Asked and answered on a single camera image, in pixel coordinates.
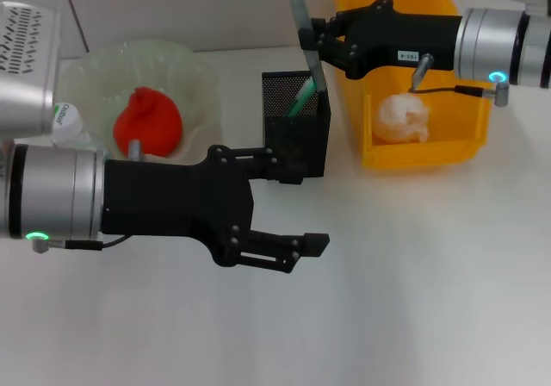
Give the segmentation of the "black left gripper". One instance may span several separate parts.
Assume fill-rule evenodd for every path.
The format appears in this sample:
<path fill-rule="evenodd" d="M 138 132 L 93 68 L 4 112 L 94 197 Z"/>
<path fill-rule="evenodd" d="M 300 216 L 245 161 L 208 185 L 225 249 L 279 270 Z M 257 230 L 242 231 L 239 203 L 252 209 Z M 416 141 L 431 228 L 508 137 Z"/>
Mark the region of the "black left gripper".
<path fill-rule="evenodd" d="M 304 166 L 271 148 L 214 150 L 196 165 L 109 160 L 104 165 L 100 230 L 104 234 L 189 237 L 214 262 L 238 265 L 251 230 L 249 180 L 302 184 Z"/>

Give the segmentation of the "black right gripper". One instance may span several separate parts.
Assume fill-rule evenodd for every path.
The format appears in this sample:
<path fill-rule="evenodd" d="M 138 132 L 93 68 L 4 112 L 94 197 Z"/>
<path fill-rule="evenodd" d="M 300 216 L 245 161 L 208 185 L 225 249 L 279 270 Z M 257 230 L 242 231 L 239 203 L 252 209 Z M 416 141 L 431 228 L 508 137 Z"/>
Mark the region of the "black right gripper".
<path fill-rule="evenodd" d="M 329 20 L 312 18 L 310 28 L 299 29 L 299 41 L 349 79 L 383 66 L 413 68 L 425 54 L 433 69 L 451 71 L 460 23 L 460 16 L 400 13 L 392 0 L 377 0 Z"/>

